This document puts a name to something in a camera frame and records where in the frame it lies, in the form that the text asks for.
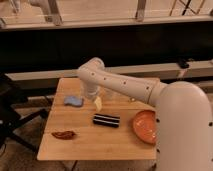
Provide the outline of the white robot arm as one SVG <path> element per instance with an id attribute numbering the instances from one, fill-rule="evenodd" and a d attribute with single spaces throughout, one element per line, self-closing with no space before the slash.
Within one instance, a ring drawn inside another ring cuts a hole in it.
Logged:
<path id="1" fill-rule="evenodd" d="M 197 85 L 113 74 L 97 57 L 77 75 L 89 98 L 102 86 L 155 108 L 156 171 L 213 171 L 213 108 Z"/>

